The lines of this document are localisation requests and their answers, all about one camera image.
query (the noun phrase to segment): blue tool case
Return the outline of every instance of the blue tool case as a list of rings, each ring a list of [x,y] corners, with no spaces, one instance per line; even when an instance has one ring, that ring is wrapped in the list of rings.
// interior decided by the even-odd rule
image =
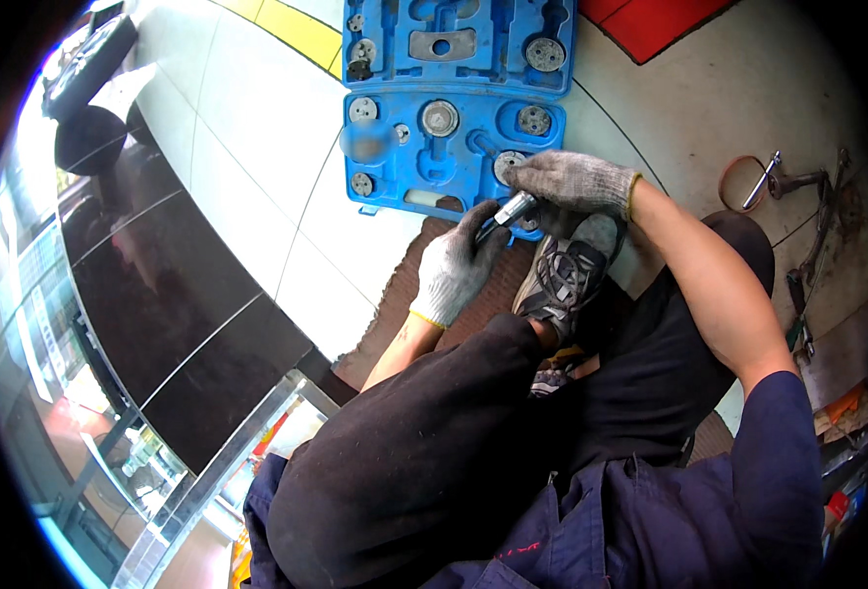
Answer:
[[[454,197],[464,211],[505,202],[506,167],[561,147],[565,110],[555,100],[570,90],[576,4],[349,0],[343,149],[347,194],[361,212],[388,206],[460,220],[424,195]],[[381,124],[389,138],[364,138]],[[511,229],[542,237],[527,222]]]

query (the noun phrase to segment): person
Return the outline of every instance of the person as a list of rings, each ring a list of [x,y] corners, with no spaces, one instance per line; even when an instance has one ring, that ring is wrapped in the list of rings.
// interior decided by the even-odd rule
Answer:
[[[484,203],[424,252],[411,313],[362,393],[252,485],[266,563],[249,584],[803,586],[820,554],[818,452],[763,231],[731,212],[699,221],[592,156],[544,152],[507,179],[539,197],[549,232],[514,313],[432,351],[509,239],[475,246],[498,207]],[[619,249],[621,231],[565,239],[589,215],[636,223],[666,267],[611,344],[536,395],[540,361],[573,339]],[[731,454],[680,467],[735,378]]]

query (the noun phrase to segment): pant leg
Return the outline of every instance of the pant leg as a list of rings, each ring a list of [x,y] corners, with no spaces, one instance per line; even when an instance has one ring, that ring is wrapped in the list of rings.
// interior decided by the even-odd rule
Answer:
[[[418,586],[490,558],[547,482],[522,411],[543,353],[500,315],[357,396],[294,453],[267,538],[295,586]]]
[[[732,211],[703,222],[741,255],[770,296],[774,253],[758,224]],[[672,464],[734,383],[732,371],[703,342],[668,268],[640,296],[601,357],[600,370],[558,390],[558,412],[572,432],[558,439],[566,472],[632,454]]]

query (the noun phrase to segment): gray work glove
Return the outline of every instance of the gray work glove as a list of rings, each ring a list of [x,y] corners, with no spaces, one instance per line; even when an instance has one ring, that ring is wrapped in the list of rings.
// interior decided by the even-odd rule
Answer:
[[[476,298],[510,241],[510,230],[499,227],[479,248],[474,243],[480,227],[498,210],[496,201],[484,201],[467,211],[458,226],[428,244],[418,266],[412,313],[447,329]]]
[[[510,186],[540,197],[539,227],[568,239],[590,213],[627,221],[640,172],[587,154],[549,150],[506,171]]]

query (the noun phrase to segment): red floor mat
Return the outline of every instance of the red floor mat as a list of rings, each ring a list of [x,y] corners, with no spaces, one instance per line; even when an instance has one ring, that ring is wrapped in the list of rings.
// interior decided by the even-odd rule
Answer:
[[[580,0],[579,10],[642,65],[733,4],[733,0]]]

